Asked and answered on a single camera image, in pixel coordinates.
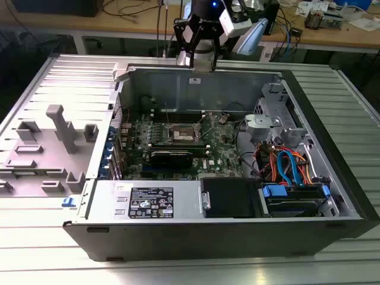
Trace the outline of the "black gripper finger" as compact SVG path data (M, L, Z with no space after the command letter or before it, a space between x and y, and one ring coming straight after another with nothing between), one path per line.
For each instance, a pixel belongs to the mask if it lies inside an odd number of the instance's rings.
M186 40L183 35L187 27L192 31L192 36L189 40ZM189 63L185 65L193 68L195 51L204 35L203 18L197 15L190 15L188 19L176 18L173 23L173 28L180 50L184 51L185 56L189 58Z
M208 27L207 28L207 36L208 40L211 41L213 47L214 58L211 61L211 70L214 71L217 65L217 59L221 52L220 45L220 36L223 34L222 28L217 27Z

